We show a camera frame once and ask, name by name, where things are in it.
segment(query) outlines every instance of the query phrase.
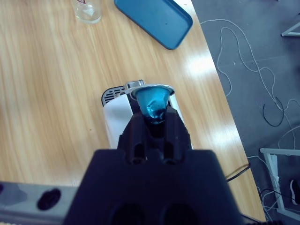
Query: floor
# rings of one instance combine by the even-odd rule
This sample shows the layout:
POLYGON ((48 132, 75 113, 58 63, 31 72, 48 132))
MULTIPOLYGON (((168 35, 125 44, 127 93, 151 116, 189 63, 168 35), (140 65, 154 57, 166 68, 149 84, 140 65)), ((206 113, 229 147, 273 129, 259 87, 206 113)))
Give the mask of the floor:
MULTIPOLYGON (((280 34, 291 25, 300 21, 299 0, 192 0, 199 21, 213 19, 227 19, 245 32, 252 47, 258 66, 270 68, 276 78, 274 96, 287 106, 289 99, 300 102, 300 37, 281 37, 280 34)), ((220 30, 229 27, 237 34, 240 42, 241 55, 246 64, 257 70, 250 49, 242 33, 232 24, 223 21, 208 22, 202 29, 209 46, 211 55, 217 65, 220 52, 220 30)), ((270 123, 278 124, 282 111, 268 95, 258 73, 251 72, 242 64, 236 39, 229 30, 223 30, 223 50, 219 59, 220 70, 227 73, 232 83, 232 91, 227 100, 232 111, 234 121, 239 131, 246 155, 259 155, 262 147, 277 148, 278 141, 289 129, 286 119, 279 127, 272 127, 270 123)), ((262 70, 262 77, 269 90, 273 84, 273 76, 267 70, 262 70)), ((230 90, 228 79, 219 73, 225 94, 230 90)), ((292 127, 300 125, 300 107, 291 102, 286 115, 292 127)), ((300 149, 300 129, 295 130, 295 147, 300 149)), ((293 135, 287 134, 280 142, 281 148, 293 148, 293 135)), ((249 159, 257 186, 263 190, 271 188, 270 176, 265 165, 257 158, 249 159)), ((282 193, 290 195, 289 182, 292 179, 300 182, 300 157, 278 157, 279 182, 282 193)), ((265 198, 265 205, 271 206, 275 202, 274 195, 265 198)), ((300 205, 294 206, 289 198, 284 197, 285 207, 300 211, 300 205)), ((282 220, 285 224, 300 224, 300 222, 278 214, 272 209, 269 214, 273 220, 282 220)))

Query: screw hole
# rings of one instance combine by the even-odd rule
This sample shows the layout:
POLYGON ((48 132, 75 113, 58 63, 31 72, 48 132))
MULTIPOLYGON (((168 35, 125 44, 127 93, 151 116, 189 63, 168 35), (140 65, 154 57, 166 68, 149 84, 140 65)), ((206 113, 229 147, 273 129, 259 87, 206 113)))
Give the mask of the screw hole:
POLYGON ((41 198, 37 202, 37 207, 40 210, 49 210, 58 203, 60 197, 61 192, 58 189, 46 191, 42 194, 41 198))
POLYGON ((110 224, 143 225, 145 220, 145 214, 137 204, 127 203, 114 212, 110 224))
POLYGON ((177 162, 173 159, 165 159, 164 163, 167 165, 176 165, 177 164, 177 162))
POLYGON ((144 162, 145 162, 145 160, 143 158, 133 158, 131 160, 131 164, 133 164, 133 165, 142 164, 144 162))
POLYGON ((0 194, 3 192, 3 189, 4 189, 3 185, 0 184, 0 194))

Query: white cable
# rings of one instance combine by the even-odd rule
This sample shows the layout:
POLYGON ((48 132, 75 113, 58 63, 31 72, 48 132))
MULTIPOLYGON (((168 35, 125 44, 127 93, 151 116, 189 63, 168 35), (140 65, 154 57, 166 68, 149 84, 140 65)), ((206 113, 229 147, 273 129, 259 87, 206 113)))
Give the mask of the white cable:
POLYGON ((285 210, 290 210, 290 211, 300 212, 300 211, 298 211, 298 210, 294 210, 294 209, 287 209, 287 208, 285 208, 285 210))
POLYGON ((266 163, 263 159, 261 159, 259 156, 250 156, 250 157, 247 157, 247 158, 248 158, 248 159, 249 159, 249 158, 258 158, 260 161, 262 161, 262 162, 266 165, 266 167, 267 167, 269 173, 271 174, 271 176, 274 177, 275 180, 277 180, 277 178, 276 178, 276 177, 274 176, 274 174, 272 173, 271 169, 268 167, 267 163, 266 163))
POLYGON ((267 218, 267 215, 268 215, 268 217, 270 218, 271 222, 273 222, 273 220, 272 220, 270 214, 268 213, 268 211, 267 211, 265 208, 263 208, 263 210, 264 210, 264 212, 266 213, 266 218, 267 218))
POLYGON ((286 136, 288 133, 292 132, 293 130, 295 130, 295 129, 297 129, 297 128, 300 128, 300 125, 294 127, 293 129, 290 129, 289 131, 287 131, 287 132, 279 139, 279 141, 278 141, 278 147, 279 147, 279 148, 280 148, 280 141, 281 141, 281 139, 282 139, 284 136, 286 136))
MULTIPOLYGON (((276 104, 277 108, 278 108, 279 110, 286 111, 286 110, 288 109, 289 103, 290 103, 291 101, 296 102, 296 103, 300 106, 300 103, 299 103, 296 99, 292 98, 292 99, 289 99, 289 100, 288 100, 286 108, 285 108, 285 109, 282 109, 282 108, 278 105, 278 103, 277 103, 277 101, 276 101, 276 99, 275 99, 275 97, 274 97, 275 75, 274 75, 273 71, 272 71, 270 68, 268 68, 268 67, 262 67, 262 68, 259 68, 259 66, 258 66, 258 64, 257 64, 257 61, 256 61, 256 59, 255 59, 255 57, 254 57, 254 54, 253 54, 251 45, 250 45, 250 43, 249 43, 249 41, 248 41, 248 39, 247 39, 247 37, 246 37, 246 34, 243 32, 243 30, 242 30, 238 25, 236 25, 235 23, 233 23, 233 22, 231 22, 231 21, 229 21, 229 20, 226 20, 226 19, 207 20, 207 21, 204 21, 204 22, 202 22, 202 23, 200 23, 200 24, 204 24, 204 23, 207 23, 207 22, 214 22, 214 21, 225 21, 225 22, 228 22, 228 23, 234 25, 236 28, 238 28, 238 29, 241 31, 241 33, 243 34, 243 36, 244 36, 244 38, 245 38, 245 40, 246 40, 246 42, 247 42, 247 44, 248 44, 248 47, 249 47, 249 49, 250 49, 250 52, 251 52, 253 61, 254 61, 255 65, 256 65, 256 68, 257 68, 257 70, 250 69, 250 68, 246 65, 246 63, 244 62, 244 60, 243 60, 243 58, 242 58, 241 52, 240 52, 240 43, 239 43, 238 37, 236 36, 236 34, 234 33, 234 31, 233 31, 232 29, 230 29, 230 28, 228 28, 228 27, 223 27, 223 28, 221 29, 221 31, 220 31, 221 49, 220 49, 220 53, 219 53, 218 58, 217 58, 217 69, 218 69, 218 71, 219 71, 220 73, 222 73, 223 75, 225 75, 226 78, 227 78, 228 81, 229 81, 230 90, 229 90, 229 92, 226 94, 226 96, 228 96, 228 95, 231 93, 231 91, 232 91, 232 84, 231 84, 231 81, 230 81, 228 75, 227 75, 224 71, 220 70, 220 68, 219 68, 219 59, 220 59, 220 56, 221 56, 221 53, 222 53, 222 50, 223 50, 223 38, 222 38, 222 32, 223 32, 224 29, 227 29, 227 30, 231 31, 232 34, 235 36, 235 39, 236 39, 236 41, 237 41, 237 43, 238 43, 239 56, 240 56, 240 59, 241 59, 243 65, 244 65, 249 71, 252 71, 252 72, 255 72, 255 73, 257 73, 257 72, 259 73, 259 76, 260 76, 260 79, 261 79, 261 81, 262 81, 262 84, 263 84, 264 88, 266 89, 266 91, 267 91, 267 93, 269 94, 270 98, 271 98, 271 99, 273 100, 273 102, 276 104), (267 88, 265 82, 263 81, 263 76, 262 76, 262 74, 261 74, 261 71, 262 71, 263 69, 266 69, 266 70, 270 71, 271 74, 273 75, 273 84, 272 84, 271 93, 270 93, 270 91, 268 90, 268 88, 267 88)), ((287 133, 285 133, 285 134, 279 139, 279 141, 278 141, 278 147, 280 148, 279 142, 281 141, 281 139, 282 139, 286 134, 292 132, 292 135, 293 135, 293 141, 294 141, 294 147, 293 147, 293 149, 295 149, 296 141, 295 141, 294 129, 296 129, 296 128, 292 128, 291 123, 289 122, 288 117, 287 117, 286 115, 285 115, 285 118, 286 118, 286 120, 288 121, 289 126, 290 126, 291 129, 290 129, 287 133)))

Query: blue tray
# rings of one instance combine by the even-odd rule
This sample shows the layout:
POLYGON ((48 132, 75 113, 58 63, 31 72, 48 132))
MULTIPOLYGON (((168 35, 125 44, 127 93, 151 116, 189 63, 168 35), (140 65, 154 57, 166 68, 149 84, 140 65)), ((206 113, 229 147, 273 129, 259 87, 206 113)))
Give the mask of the blue tray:
POLYGON ((167 49, 175 49, 193 25, 173 0, 114 0, 116 7, 167 49))

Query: cable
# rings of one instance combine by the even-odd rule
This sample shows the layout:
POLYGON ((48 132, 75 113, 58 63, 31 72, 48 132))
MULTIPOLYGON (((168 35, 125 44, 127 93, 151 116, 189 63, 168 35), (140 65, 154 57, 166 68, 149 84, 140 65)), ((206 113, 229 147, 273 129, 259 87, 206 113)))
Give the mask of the cable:
POLYGON ((289 198, 289 199, 291 199, 291 200, 296 201, 295 199, 293 199, 292 197, 290 197, 290 196, 288 196, 288 195, 282 194, 282 193, 280 193, 280 192, 278 192, 278 191, 274 191, 274 190, 269 189, 269 188, 265 188, 264 190, 262 190, 261 193, 260 193, 259 195, 262 196, 262 193, 263 193, 264 191, 275 192, 275 193, 277 193, 277 194, 279 194, 279 195, 281 195, 281 196, 283 196, 283 197, 286 197, 286 198, 289 198))
MULTIPOLYGON (((242 58, 241 52, 240 52, 240 43, 239 43, 238 37, 236 36, 236 34, 234 33, 234 31, 233 31, 232 29, 230 29, 230 28, 228 28, 228 27, 223 27, 223 28, 221 29, 221 31, 220 31, 221 49, 220 49, 220 53, 219 53, 218 58, 217 58, 217 69, 218 69, 218 71, 219 71, 220 73, 222 73, 223 75, 225 75, 226 78, 227 78, 228 81, 229 81, 229 84, 230 84, 230 90, 229 90, 229 92, 226 94, 226 96, 228 96, 228 95, 231 93, 231 91, 232 91, 232 84, 231 84, 231 81, 230 81, 228 75, 227 75, 225 72, 223 72, 222 70, 220 70, 220 68, 219 68, 219 59, 220 59, 220 56, 221 56, 221 53, 222 53, 222 50, 223 50, 223 38, 222 38, 222 32, 223 32, 224 29, 229 30, 229 31, 235 36, 235 39, 236 39, 237 44, 238 44, 239 56, 240 56, 240 59, 241 59, 243 65, 244 65, 249 71, 255 72, 255 73, 257 73, 257 72, 259 73, 259 76, 260 76, 260 79, 261 79, 261 81, 262 81, 262 84, 263 84, 264 88, 266 89, 266 91, 267 91, 267 93, 269 94, 269 96, 270 96, 270 98, 272 99, 272 101, 276 104, 277 108, 278 108, 279 110, 285 111, 285 110, 288 109, 289 103, 290 103, 291 101, 296 102, 296 103, 300 106, 300 103, 299 103, 296 99, 294 99, 294 98, 288 100, 288 103, 287 103, 287 106, 286 106, 285 109, 284 109, 283 107, 280 107, 280 106, 277 104, 276 98, 274 97, 275 75, 274 75, 273 71, 272 71, 270 68, 268 68, 268 67, 262 67, 262 68, 259 68, 259 66, 258 66, 258 64, 257 64, 257 61, 256 61, 256 59, 255 59, 255 57, 254 57, 254 54, 253 54, 251 45, 250 45, 250 43, 249 43, 249 41, 248 41, 248 39, 247 39, 247 37, 246 37, 246 34, 243 32, 243 30, 242 30, 238 25, 236 25, 235 23, 233 23, 233 22, 231 22, 231 21, 229 21, 229 20, 226 20, 226 19, 207 20, 207 21, 204 21, 204 22, 202 22, 202 23, 200 23, 200 24, 204 24, 204 23, 208 23, 208 22, 215 22, 215 21, 225 21, 225 22, 228 22, 228 23, 234 25, 237 29, 240 30, 240 32, 243 34, 243 36, 244 36, 244 38, 245 38, 245 40, 246 40, 246 42, 247 42, 247 44, 248 44, 248 47, 249 47, 249 49, 250 49, 250 52, 251 52, 253 61, 254 61, 255 65, 256 65, 256 69, 257 69, 257 70, 250 69, 250 68, 246 65, 245 61, 244 61, 243 58, 242 58), (271 88, 271 93, 270 93, 270 91, 268 90, 266 84, 265 84, 264 81, 263 81, 263 77, 262 77, 262 73, 261 73, 261 71, 262 71, 263 69, 266 69, 266 70, 270 71, 270 73, 273 75, 273 84, 272 84, 272 88, 271 88)), ((280 140, 281 140, 285 135, 287 135, 289 132, 292 132, 293 142, 294 142, 294 148, 293 148, 293 149, 295 149, 295 142, 296 142, 296 141, 295 141, 294 129, 296 129, 296 128, 292 128, 291 123, 289 122, 288 117, 287 117, 285 114, 284 114, 284 116, 285 116, 286 120, 288 121, 289 126, 290 126, 291 129, 290 129, 286 134, 284 134, 284 135, 280 138, 280 140)))
POLYGON ((227 182, 230 182, 230 181, 234 180, 235 178, 241 176, 244 172, 246 172, 248 169, 250 169, 250 167, 251 167, 251 164, 249 163, 245 169, 241 170, 240 172, 238 172, 238 173, 237 173, 236 175, 234 175, 233 177, 228 178, 226 181, 227 181, 227 182))
POLYGON ((286 136, 288 133, 290 133, 291 131, 293 131, 293 130, 295 130, 295 129, 297 129, 297 128, 300 128, 300 125, 294 127, 293 129, 290 129, 290 130, 287 131, 284 135, 282 135, 282 137, 281 137, 281 138, 279 139, 279 141, 278 141, 278 147, 279 147, 279 148, 280 148, 280 141, 281 141, 281 139, 282 139, 284 136, 286 136))
POLYGON ((272 127, 274 127, 274 128, 279 127, 280 124, 282 123, 284 117, 285 117, 285 110, 283 109, 283 105, 282 105, 281 101, 280 101, 277 97, 275 97, 275 98, 276 98, 277 101, 280 103, 281 108, 282 108, 282 118, 281 118, 280 122, 279 122, 277 125, 271 124, 271 123, 266 119, 266 117, 265 117, 265 115, 264 115, 264 107, 265 107, 266 104, 263 104, 263 107, 262 107, 262 115, 263 115, 264 120, 265 120, 270 126, 272 126, 272 127))
POLYGON ((267 167, 267 169, 268 169, 270 175, 271 175, 272 177, 274 177, 275 180, 277 180, 277 178, 273 175, 271 169, 268 167, 268 165, 266 164, 266 162, 265 162, 263 159, 261 159, 259 156, 249 156, 249 157, 247 157, 247 159, 250 159, 250 158, 258 158, 260 161, 262 161, 262 162, 266 165, 266 167, 267 167))

